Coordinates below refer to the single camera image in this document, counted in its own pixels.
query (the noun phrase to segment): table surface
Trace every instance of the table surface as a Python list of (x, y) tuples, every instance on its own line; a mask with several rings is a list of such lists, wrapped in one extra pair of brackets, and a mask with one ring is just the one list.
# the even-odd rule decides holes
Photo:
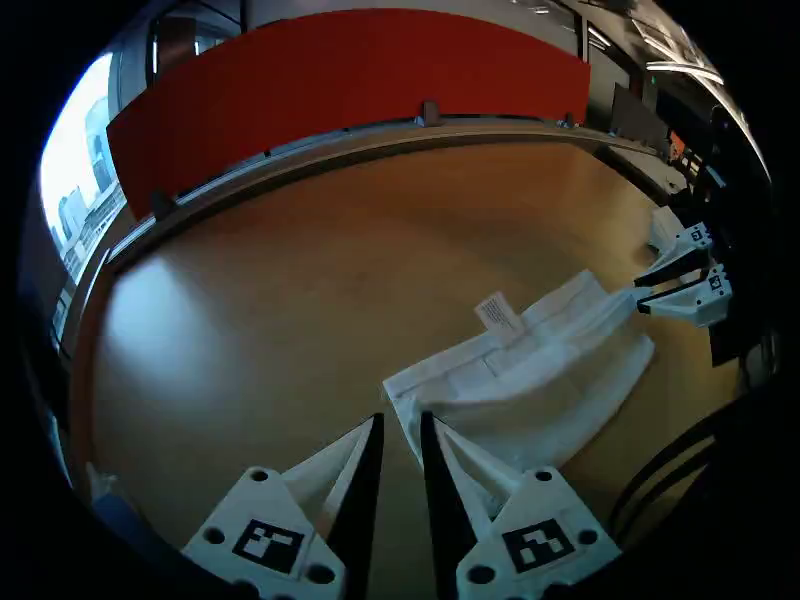
[[(286, 469), (384, 411), (371, 595), (432, 597), (424, 482), (381, 382), (480, 333), (473, 307), (496, 290), (521, 310), (586, 268), (629, 285), (653, 260), (653, 208), (575, 146), (517, 143), (350, 166), (228, 209), (116, 282), (95, 355), (99, 467), (181, 547), (246, 467)], [(562, 469), (601, 520), (735, 387), (705, 330), (634, 318), (655, 356)]]

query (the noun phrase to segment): red partition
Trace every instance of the red partition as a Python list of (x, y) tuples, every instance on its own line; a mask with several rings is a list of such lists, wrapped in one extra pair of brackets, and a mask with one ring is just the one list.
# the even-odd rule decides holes
[(278, 21), (164, 74), (108, 126), (137, 218), (150, 195), (192, 188), (309, 135), (442, 114), (582, 122), (589, 65), (499, 25), (422, 10), (366, 9)]

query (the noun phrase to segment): white cloth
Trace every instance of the white cloth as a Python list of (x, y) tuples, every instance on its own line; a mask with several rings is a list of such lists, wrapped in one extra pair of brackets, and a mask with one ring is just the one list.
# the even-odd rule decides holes
[(634, 294), (608, 294), (583, 271), (522, 313), (525, 332), (509, 346), (486, 332), (384, 381), (420, 464), (424, 410), (519, 471), (563, 464), (617, 411), (653, 355), (629, 323)]

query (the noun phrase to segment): window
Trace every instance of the window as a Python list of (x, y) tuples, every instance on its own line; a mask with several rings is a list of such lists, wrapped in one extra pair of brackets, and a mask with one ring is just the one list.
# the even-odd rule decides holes
[(39, 169), (47, 225), (74, 283), (125, 205), (106, 134), (110, 68), (106, 54), (84, 73), (50, 133)]

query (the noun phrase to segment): fabric label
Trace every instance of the fabric label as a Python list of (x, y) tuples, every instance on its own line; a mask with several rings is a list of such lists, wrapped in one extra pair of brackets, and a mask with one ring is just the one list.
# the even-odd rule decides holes
[(475, 313), (503, 346), (507, 346), (523, 333), (525, 325), (514, 313), (503, 292), (495, 292), (475, 307)]

